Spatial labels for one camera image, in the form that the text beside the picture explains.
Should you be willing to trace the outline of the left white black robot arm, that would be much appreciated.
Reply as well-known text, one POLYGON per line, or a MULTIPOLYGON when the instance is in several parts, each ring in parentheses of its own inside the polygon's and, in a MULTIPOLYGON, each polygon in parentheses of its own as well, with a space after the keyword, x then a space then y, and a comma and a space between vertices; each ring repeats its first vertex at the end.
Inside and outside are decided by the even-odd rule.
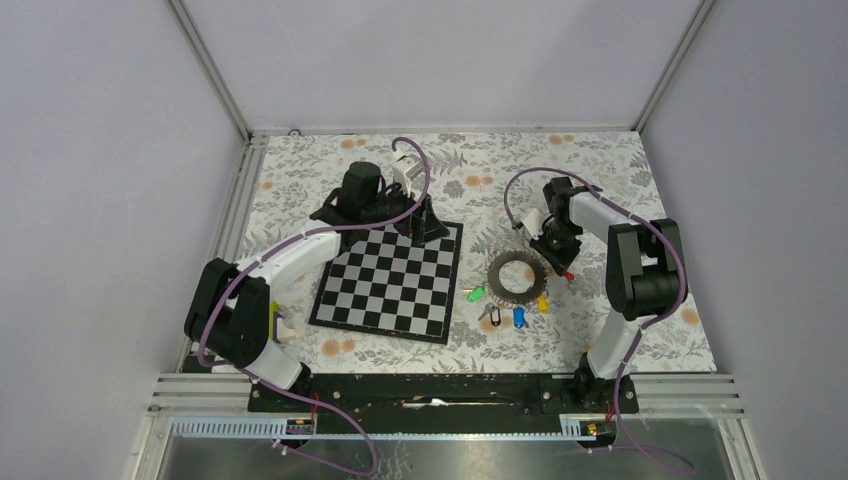
POLYGON ((288 411, 309 401, 306 364, 285 353, 270 338, 271 300, 302 274, 348 252, 378 229, 399 233, 416 244, 447 235, 433 212, 427 192, 411 191, 413 178, 428 180, 422 160, 403 155, 386 181, 381 169, 357 161, 345 172, 300 232, 258 256, 231 263, 209 261, 200 276, 184 323, 188 338, 199 345, 199 361, 222 358, 248 375, 272 386, 272 398, 288 411))

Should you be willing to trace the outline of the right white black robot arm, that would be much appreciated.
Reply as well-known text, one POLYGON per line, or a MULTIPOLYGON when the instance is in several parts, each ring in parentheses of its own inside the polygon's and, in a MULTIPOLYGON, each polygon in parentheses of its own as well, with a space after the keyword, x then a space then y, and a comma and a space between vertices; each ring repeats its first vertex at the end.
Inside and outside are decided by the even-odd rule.
POLYGON ((629 359, 644 328, 651 319, 674 311, 688 294, 680 231, 671 219, 639 220, 599 191, 566 177, 550 180, 543 195, 548 214, 531 228, 530 245, 557 274, 565 274, 577 258, 582 235, 592 234, 607 247, 610 312, 565 388, 569 403, 602 412, 620 400, 629 359))

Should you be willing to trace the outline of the key organiser with rings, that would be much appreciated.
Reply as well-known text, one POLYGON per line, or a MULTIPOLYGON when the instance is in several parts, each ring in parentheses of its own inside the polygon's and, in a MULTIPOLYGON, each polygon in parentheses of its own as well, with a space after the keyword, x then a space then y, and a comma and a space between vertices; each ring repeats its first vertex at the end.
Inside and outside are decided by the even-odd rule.
POLYGON ((463 306, 470 306, 484 333, 527 330, 547 295, 548 271, 541 258, 526 249, 496 251, 476 264, 469 280, 461 280, 463 306))

